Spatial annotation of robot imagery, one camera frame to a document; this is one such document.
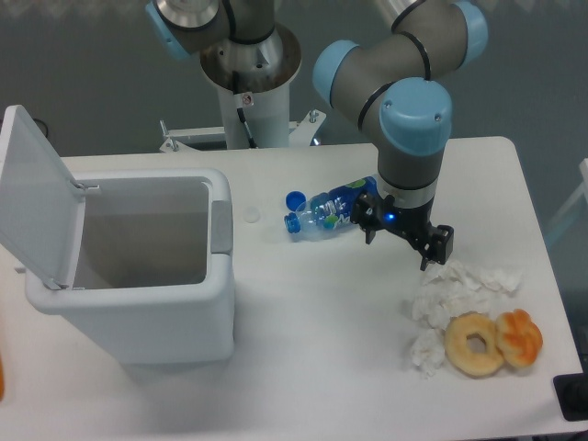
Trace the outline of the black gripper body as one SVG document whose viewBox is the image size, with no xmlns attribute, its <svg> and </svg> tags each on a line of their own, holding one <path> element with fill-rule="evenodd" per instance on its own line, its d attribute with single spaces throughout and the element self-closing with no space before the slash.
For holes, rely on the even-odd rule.
<svg viewBox="0 0 588 441">
<path fill-rule="evenodd" d="M 401 237 L 414 250 L 418 251 L 418 245 L 424 238 L 426 227 L 432 225 L 430 216 L 433 200 L 431 199 L 420 207 L 406 209 L 397 207 L 395 205 L 396 199 L 392 195 L 382 199 L 384 200 L 385 209 L 394 212 L 394 222 L 387 230 L 382 230 Z"/>
</svg>

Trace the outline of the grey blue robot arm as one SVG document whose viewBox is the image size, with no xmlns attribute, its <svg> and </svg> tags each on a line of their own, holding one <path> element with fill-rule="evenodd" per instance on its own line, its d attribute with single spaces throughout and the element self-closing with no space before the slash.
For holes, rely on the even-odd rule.
<svg viewBox="0 0 588 441">
<path fill-rule="evenodd" d="M 454 231 L 433 225 L 430 214 L 453 106 L 438 78 L 483 53 L 488 26 L 468 1 L 382 1 L 379 8 L 390 35 L 370 49 L 330 44 L 312 83 L 378 151 L 378 187 L 354 198 L 351 221 L 368 240 L 387 231 L 424 264 L 444 264 Z M 217 89 L 229 148 L 288 145 L 289 85 L 301 48 L 277 22 L 273 2 L 151 1 L 145 11 L 171 55 L 199 57 Z"/>
</svg>

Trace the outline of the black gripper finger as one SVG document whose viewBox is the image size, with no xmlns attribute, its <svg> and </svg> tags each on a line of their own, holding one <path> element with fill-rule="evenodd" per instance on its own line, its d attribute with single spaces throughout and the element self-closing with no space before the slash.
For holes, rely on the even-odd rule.
<svg viewBox="0 0 588 441">
<path fill-rule="evenodd" d="M 353 223 L 365 234 L 365 243 L 371 244 L 377 231 L 387 230 L 394 222 L 394 212 L 385 209 L 378 194 L 363 191 L 353 205 Z"/>
<path fill-rule="evenodd" d="M 454 245 L 454 228 L 449 225 L 428 225 L 418 251 L 422 257 L 420 270 L 425 271 L 429 264 L 444 265 L 451 256 Z"/>
</svg>

